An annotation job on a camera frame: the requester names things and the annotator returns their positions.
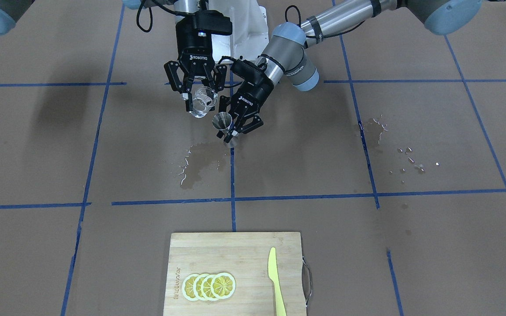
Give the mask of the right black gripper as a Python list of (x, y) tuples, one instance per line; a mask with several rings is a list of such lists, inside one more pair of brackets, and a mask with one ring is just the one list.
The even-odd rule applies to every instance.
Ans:
[(225, 88), (228, 67), (215, 65), (213, 60), (212, 34), (202, 33), (193, 28), (192, 20), (180, 20), (175, 24), (177, 39), (177, 61), (168, 61), (163, 65), (172, 91), (189, 101), (192, 95), (192, 77), (194, 73), (207, 74), (207, 87), (215, 92)]

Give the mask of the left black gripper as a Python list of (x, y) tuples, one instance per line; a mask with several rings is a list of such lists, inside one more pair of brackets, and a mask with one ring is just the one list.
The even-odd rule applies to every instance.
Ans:
[[(265, 71), (268, 68), (268, 62), (262, 59), (257, 66)], [(235, 128), (237, 134), (248, 134), (263, 126), (264, 122), (257, 114), (259, 114), (261, 106), (263, 106), (274, 88), (275, 84), (269, 79), (267, 74), (258, 83), (250, 83), (243, 80), (243, 83), (232, 97), (219, 96), (217, 112), (227, 113), (229, 116), (253, 115), (250, 122), (247, 123), (247, 120), (245, 120)]]

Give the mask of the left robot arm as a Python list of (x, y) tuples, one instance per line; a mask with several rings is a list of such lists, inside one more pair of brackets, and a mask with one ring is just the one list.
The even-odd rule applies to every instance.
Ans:
[(260, 110), (281, 78), (288, 78), (299, 91), (315, 88), (319, 72), (306, 50), (325, 39), (351, 32), (384, 11), (400, 8), (410, 10), (433, 34), (447, 35), (470, 22), (481, 6), (480, 0), (346, 0), (301, 24), (279, 24), (257, 60), (232, 59), (230, 70), (243, 82), (233, 96), (220, 99), (212, 121), (217, 137), (229, 143), (262, 126)]

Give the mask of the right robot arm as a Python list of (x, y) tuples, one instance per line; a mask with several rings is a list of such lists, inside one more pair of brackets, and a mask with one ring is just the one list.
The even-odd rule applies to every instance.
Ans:
[[(12, 30), (32, 4), (32, 0), (0, 0), (0, 36)], [(229, 17), (211, 10), (206, 0), (125, 0), (123, 4), (137, 11), (139, 28), (142, 11), (151, 12), (153, 7), (180, 18), (175, 25), (178, 57), (164, 66), (172, 90), (188, 97), (197, 79), (216, 92), (225, 88), (227, 67), (214, 60), (212, 37), (232, 33)]]

